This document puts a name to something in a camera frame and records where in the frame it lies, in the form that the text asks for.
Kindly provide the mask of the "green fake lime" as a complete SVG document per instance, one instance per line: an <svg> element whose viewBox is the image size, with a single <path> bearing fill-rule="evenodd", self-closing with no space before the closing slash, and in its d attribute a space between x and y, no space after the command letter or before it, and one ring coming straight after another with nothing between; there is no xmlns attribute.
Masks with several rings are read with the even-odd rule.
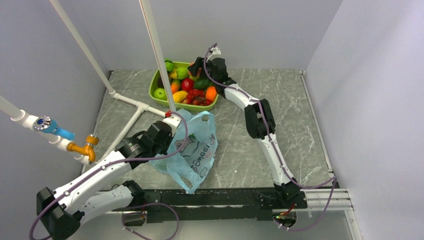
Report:
<svg viewBox="0 0 424 240"><path fill-rule="evenodd" d="M210 86L210 80L208 78L199 78L194 81L193 88L197 90L205 90Z"/></svg>

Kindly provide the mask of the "fake peach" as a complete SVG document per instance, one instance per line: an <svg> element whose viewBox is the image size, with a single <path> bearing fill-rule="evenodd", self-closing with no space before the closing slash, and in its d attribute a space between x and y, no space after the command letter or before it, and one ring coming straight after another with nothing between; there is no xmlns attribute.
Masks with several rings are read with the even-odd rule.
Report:
<svg viewBox="0 0 424 240"><path fill-rule="evenodd" d="M196 68L195 62L191 62L190 65L187 67L188 74L191 77L195 77L197 75L198 69Z"/></svg>

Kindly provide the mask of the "light blue plastic bag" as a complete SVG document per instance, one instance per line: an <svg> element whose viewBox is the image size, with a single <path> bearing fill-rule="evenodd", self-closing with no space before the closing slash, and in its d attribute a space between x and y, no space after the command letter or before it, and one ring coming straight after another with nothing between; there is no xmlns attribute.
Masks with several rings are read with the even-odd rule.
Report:
<svg viewBox="0 0 424 240"><path fill-rule="evenodd" d="M186 193L193 194L213 167L218 147L215 115L202 111L193 115L185 109L177 111L187 123L181 123L167 153L179 152L167 158L150 161L158 172L170 175Z"/></svg>

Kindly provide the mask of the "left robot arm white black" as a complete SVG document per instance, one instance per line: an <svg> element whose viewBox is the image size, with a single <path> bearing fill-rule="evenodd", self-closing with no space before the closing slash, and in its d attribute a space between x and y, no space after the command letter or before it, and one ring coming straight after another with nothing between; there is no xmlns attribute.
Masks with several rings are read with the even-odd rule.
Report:
<svg viewBox="0 0 424 240"><path fill-rule="evenodd" d="M36 195L37 217L29 238L35 239L38 223L46 229L46 239L66 240L83 224L104 213L121 208L139 209L144 203L144 192L134 181L104 193L99 191L141 164L166 158L179 126L185 123L175 115L157 121L148 130L123 140L104 160L71 182L56 189L41 189Z"/></svg>

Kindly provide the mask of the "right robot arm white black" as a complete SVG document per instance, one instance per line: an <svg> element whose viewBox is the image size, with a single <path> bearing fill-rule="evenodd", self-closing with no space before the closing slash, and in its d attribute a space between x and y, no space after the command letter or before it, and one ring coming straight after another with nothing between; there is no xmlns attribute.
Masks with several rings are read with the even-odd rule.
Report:
<svg viewBox="0 0 424 240"><path fill-rule="evenodd" d="M304 192L287 166L276 137L276 123L266 99L258 99L243 90L227 72L225 59L198 57L188 71L212 81L218 95L244 111L248 135L260 146L271 170L275 196L282 208L307 208Z"/></svg>

